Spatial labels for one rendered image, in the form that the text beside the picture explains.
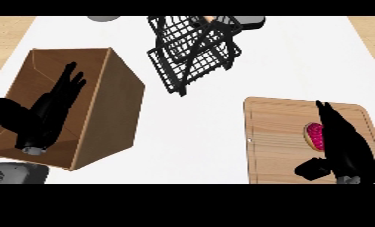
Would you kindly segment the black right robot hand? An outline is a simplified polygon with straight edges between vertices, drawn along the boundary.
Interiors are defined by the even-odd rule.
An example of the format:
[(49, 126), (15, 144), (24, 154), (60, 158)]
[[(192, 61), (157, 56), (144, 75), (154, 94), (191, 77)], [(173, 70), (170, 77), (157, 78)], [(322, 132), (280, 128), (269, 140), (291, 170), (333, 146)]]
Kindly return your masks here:
[(294, 168), (294, 174), (313, 181), (334, 174), (361, 177), (375, 184), (375, 158), (364, 136), (328, 102), (316, 101), (322, 122), (325, 157), (312, 158)]

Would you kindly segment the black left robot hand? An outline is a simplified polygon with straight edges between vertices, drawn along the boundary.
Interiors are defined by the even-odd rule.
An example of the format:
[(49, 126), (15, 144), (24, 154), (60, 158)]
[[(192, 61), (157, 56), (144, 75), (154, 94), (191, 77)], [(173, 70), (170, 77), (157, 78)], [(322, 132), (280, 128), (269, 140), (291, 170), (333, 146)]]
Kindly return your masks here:
[(52, 90), (31, 108), (0, 98), (0, 126), (18, 134), (15, 148), (30, 155), (40, 155), (55, 144), (82, 90), (88, 84), (80, 72), (71, 78), (77, 64), (67, 65)]

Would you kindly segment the wooden cutting board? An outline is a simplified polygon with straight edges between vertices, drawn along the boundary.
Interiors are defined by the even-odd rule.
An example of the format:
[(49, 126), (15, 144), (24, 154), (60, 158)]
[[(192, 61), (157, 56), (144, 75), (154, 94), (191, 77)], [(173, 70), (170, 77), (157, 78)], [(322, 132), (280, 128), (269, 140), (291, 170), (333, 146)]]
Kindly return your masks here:
[(250, 184), (336, 184), (336, 175), (308, 181), (294, 168), (325, 153), (303, 137), (308, 123), (319, 123), (315, 101), (249, 97), (244, 102)]

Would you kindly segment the open brown wooden box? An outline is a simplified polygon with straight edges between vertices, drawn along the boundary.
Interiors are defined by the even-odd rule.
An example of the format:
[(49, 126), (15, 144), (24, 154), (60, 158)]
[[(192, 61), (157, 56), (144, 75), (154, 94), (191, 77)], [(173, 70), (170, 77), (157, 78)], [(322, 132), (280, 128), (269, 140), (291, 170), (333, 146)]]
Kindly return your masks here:
[(88, 85), (57, 143), (33, 156), (15, 148), (17, 134), (0, 128), (0, 157), (67, 170), (77, 170), (132, 147), (145, 89), (114, 49), (33, 49), (6, 97), (31, 107), (73, 62)]

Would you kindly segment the grey round object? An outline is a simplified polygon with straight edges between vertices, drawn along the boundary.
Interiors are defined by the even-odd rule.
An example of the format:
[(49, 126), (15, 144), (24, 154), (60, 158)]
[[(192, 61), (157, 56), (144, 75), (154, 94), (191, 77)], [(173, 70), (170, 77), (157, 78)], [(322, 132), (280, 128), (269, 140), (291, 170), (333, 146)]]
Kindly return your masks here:
[(96, 22), (110, 22), (120, 18), (120, 16), (89, 16), (89, 18)]

